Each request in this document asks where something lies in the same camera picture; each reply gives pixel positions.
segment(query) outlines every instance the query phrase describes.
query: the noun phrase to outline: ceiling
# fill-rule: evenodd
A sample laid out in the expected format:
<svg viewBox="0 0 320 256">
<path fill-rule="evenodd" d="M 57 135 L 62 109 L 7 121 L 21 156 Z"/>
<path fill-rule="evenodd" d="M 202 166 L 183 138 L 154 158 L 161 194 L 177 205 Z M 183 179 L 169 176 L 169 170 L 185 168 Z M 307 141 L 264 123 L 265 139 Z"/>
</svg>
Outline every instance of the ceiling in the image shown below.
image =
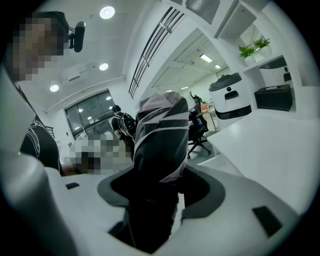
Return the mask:
<svg viewBox="0 0 320 256">
<path fill-rule="evenodd" d="M 254 24 L 251 24 L 243 33 L 240 38 L 245 43 L 246 46 L 253 45 L 254 41 L 262 36 L 260 31 Z"/>
<path fill-rule="evenodd" d="M 122 77 L 128 44 L 146 0 L 49 0 L 40 11 L 61 11 L 70 27 L 77 22 L 86 23 L 83 48 L 79 53 L 65 49 L 64 56 L 52 58 L 32 76 L 31 81 L 20 82 L 22 90 L 31 102 L 44 110 L 54 106 L 65 97 L 89 86 Z M 115 14 L 102 19 L 100 10 L 112 6 Z M 100 71 L 99 65 L 107 63 L 108 69 Z M 69 68 L 80 72 L 80 78 L 69 81 Z M 49 88 L 59 85 L 52 93 Z"/>
<path fill-rule="evenodd" d="M 212 59 L 206 62 L 200 58 L 205 54 Z M 167 67 L 160 78 L 152 85 L 146 97 L 155 92 L 173 90 L 179 92 L 182 87 L 192 86 L 207 76 L 227 67 L 227 64 L 212 42 L 199 30 L 198 37 L 190 43 Z"/>
</svg>

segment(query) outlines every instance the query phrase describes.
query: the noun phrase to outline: potted plant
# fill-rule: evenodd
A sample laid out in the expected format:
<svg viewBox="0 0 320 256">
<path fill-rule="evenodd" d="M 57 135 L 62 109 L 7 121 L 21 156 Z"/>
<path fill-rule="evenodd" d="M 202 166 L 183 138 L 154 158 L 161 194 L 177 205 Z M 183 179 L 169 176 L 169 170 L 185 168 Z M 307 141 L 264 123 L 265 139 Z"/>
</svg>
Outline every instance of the potted plant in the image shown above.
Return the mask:
<svg viewBox="0 0 320 256">
<path fill-rule="evenodd" d="M 263 57 L 268 57 L 272 55 L 271 47 L 269 46 L 270 39 L 265 39 L 261 37 L 260 39 L 253 42 L 255 49 L 261 48 L 261 55 Z"/>
<path fill-rule="evenodd" d="M 252 56 L 252 54 L 255 52 L 255 48 L 254 47 L 251 47 L 250 45 L 249 46 L 245 46 L 245 47 L 239 46 L 239 51 L 241 52 L 240 53 L 240 57 L 244 58 L 244 62 L 248 66 L 250 66 L 250 65 L 252 65 L 253 63 L 256 62 L 255 58 Z"/>
</svg>

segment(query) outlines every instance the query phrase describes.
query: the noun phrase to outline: office chair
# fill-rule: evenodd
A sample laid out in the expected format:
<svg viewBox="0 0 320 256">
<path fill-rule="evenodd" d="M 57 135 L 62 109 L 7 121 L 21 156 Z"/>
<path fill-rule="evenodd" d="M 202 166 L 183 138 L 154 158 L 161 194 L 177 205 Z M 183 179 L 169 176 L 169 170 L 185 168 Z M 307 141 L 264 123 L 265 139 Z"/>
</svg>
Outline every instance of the office chair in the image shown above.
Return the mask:
<svg viewBox="0 0 320 256">
<path fill-rule="evenodd" d="M 192 125 L 189 127 L 189 138 L 188 141 L 192 141 L 188 145 L 193 145 L 189 150 L 187 158 L 190 159 L 190 153 L 197 147 L 200 146 L 205 149 L 208 154 L 211 154 L 211 151 L 207 149 L 203 143 L 208 140 L 204 137 L 204 133 L 208 132 L 207 121 L 203 117 L 203 112 L 191 111 L 189 114 L 189 121 L 192 121 Z"/>
</svg>

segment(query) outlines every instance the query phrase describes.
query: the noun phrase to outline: recessed light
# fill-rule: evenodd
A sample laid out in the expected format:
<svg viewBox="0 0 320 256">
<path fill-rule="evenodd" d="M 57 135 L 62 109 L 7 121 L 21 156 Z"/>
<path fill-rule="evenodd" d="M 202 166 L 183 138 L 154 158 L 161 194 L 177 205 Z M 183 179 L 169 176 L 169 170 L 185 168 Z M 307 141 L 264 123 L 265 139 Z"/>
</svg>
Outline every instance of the recessed light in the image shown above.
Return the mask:
<svg viewBox="0 0 320 256">
<path fill-rule="evenodd" d="M 104 20 L 110 19 L 113 15 L 115 15 L 115 8 L 112 6 L 103 7 L 100 11 L 100 17 Z"/>
<path fill-rule="evenodd" d="M 57 84 L 51 85 L 50 86 L 50 91 L 51 92 L 56 92 L 59 90 L 59 86 Z"/>
<path fill-rule="evenodd" d="M 99 69 L 101 71 L 105 71 L 107 68 L 109 67 L 109 65 L 107 63 L 102 63 L 100 66 L 99 66 Z"/>
<path fill-rule="evenodd" d="M 200 55 L 200 58 L 203 59 L 203 60 L 205 60 L 206 62 L 212 62 L 212 59 L 209 58 L 209 57 L 208 57 L 207 55 L 205 55 L 205 54 L 201 54 L 201 55 Z"/>
</svg>

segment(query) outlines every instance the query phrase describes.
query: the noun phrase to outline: black bag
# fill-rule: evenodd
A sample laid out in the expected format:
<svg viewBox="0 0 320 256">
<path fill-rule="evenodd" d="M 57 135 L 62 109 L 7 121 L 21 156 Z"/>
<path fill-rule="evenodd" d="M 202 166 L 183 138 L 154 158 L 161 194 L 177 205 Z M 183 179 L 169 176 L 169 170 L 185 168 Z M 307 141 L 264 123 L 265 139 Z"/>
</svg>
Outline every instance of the black bag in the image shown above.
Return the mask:
<svg viewBox="0 0 320 256">
<path fill-rule="evenodd" d="M 123 113 L 118 118 L 118 125 L 120 131 L 128 137 L 134 138 L 136 136 L 136 120 L 134 120 L 129 114 Z"/>
</svg>

